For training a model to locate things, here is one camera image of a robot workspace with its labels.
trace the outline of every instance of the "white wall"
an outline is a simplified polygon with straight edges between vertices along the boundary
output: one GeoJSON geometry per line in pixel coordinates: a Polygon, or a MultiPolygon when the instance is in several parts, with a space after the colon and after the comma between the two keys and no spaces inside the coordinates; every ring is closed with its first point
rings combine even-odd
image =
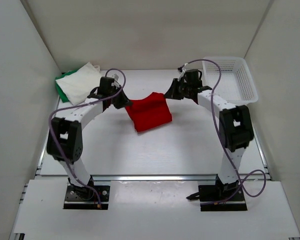
{"type": "Polygon", "coordinates": [[[259,94],[251,113],[300,230],[300,0],[274,1],[246,61],[259,94]]]}
{"type": "Polygon", "coordinates": [[[0,0],[0,240],[34,176],[60,74],[19,0],[0,0]]]}
{"type": "Polygon", "coordinates": [[[24,0],[61,71],[244,57],[269,0],[24,0]]]}

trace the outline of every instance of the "perforated basket bottom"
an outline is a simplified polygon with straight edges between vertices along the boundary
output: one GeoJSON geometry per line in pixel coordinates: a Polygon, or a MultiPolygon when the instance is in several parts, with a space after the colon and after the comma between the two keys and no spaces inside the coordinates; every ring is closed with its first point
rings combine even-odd
{"type": "MultiPolygon", "coordinates": [[[[213,88],[218,81],[219,73],[208,72],[205,77],[206,85],[213,88]]],[[[221,80],[215,89],[215,93],[230,102],[243,100],[237,78],[233,72],[222,72],[221,80]]]]}

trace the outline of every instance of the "white plastic basket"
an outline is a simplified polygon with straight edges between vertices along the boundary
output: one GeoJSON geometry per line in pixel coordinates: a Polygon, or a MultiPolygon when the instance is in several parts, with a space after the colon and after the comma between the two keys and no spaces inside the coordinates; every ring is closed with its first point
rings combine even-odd
{"type": "MultiPolygon", "coordinates": [[[[258,101],[258,93],[246,61],[241,57],[207,56],[204,59],[216,62],[221,68],[221,80],[215,93],[236,105],[258,101]]],[[[203,85],[213,88],[219,78],[219,70],[211,62],[202,61],[203,85]]]]}

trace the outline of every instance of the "red cloth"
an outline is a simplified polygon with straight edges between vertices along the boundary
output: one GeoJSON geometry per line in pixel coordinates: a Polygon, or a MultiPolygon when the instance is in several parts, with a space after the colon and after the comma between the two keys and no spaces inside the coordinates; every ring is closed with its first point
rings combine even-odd
{"type": "Polygon", "coordinates": [[[144,99],[131,101],[133,104],[125,109],[138,133],[172,121],[172,115],[163,93],[153,92],[144,99]]]}

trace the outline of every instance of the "black mounting plate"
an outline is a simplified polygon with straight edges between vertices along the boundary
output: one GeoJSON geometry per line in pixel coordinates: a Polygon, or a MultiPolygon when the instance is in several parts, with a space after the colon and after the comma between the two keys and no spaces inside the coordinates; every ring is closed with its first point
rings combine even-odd
{"type": "Polygon", "coordinates": [[[94,189],[99,193],[101,200],[101,209],[98,208],[98,199],[92,196],[88,199],[79,197],[72,185],[68,185],[64,197],[63,209],[81,209],[81,210],[108,210],[110,186],[109,185],[94,185],[94,189]]]}
{"type": "Polygon", "coordinates": [[[233,212],[247,211],[247,204],[243,191],[239,190],[231,199],[225,203],[204,205],[203,203],[215,202],[225,199],[220,198],[216,185],[199,185],[199,199],[201,212],[233,212]]]}

